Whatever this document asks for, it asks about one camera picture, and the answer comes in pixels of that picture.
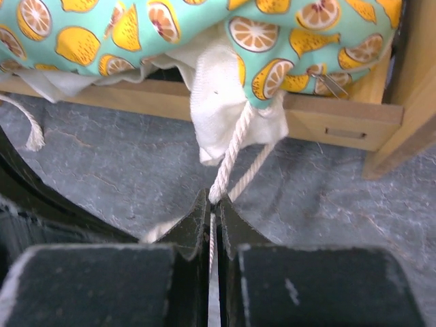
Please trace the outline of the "lemon print cushion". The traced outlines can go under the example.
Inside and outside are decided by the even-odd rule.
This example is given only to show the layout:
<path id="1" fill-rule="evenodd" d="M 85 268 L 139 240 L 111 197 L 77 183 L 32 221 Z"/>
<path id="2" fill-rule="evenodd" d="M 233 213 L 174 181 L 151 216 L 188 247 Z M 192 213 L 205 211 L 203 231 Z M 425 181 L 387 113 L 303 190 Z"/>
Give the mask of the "lemon print cushion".
<path id="1" fill-rule="evenodd" d="M 332 97 L 392 45 L 401 1 L 2 1 L 1 74 L 56 102 L 177 67 L 200 161 L 218 164 L 245 104 Z"/>

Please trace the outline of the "wooden pet bed frame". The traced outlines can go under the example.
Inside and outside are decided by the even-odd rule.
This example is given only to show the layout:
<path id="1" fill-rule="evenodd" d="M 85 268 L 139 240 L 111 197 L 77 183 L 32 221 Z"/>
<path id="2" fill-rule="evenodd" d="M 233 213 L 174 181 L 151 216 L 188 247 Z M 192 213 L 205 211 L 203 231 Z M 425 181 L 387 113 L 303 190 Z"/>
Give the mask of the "wooden pet bed frame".
<path id="1" fill-rule="evenodd" d="M 435 2 L 401 2 L 401 20 L 391 47 L 368 74 L 345 88 L 344 96 L 285 92 L 284 115 L 280 109 L 275 118 L 256 116 L 243 146 L 273 143 L 289 135 L 364 149 L 369 153 L 364 176 L 376 179 L 432 145 Z M 16 74 L 1 74 L 1 90 L 45 98 Z M 140 82 L 91 83 L 58 101 L 192 120 L 190 100 L 179 69 L 172 67 L 153 69 Z"/>

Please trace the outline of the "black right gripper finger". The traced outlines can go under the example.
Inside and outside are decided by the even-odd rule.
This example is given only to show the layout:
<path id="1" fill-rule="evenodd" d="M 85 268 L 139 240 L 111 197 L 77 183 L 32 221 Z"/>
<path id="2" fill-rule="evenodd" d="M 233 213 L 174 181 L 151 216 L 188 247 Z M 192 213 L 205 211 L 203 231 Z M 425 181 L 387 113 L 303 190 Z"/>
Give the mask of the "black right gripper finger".
<path id="1" fill-rule="evenodd" d="M 18 250 L 1 282 L 2 326 L 206 326 L 208 192 L 154 243 L 58 235 Z"/>
<path id="2" fill-rule="evenodd" d="M 47 186 L 1 132 L 2 260 L 11 264 L 33 245 L 136 242 Z"/>
<path id="3" fill-rule="evenodd" d="M 380 247 L 277 245 L 216 206 L 222 326 L 424 326 L 402 266 Z"/>

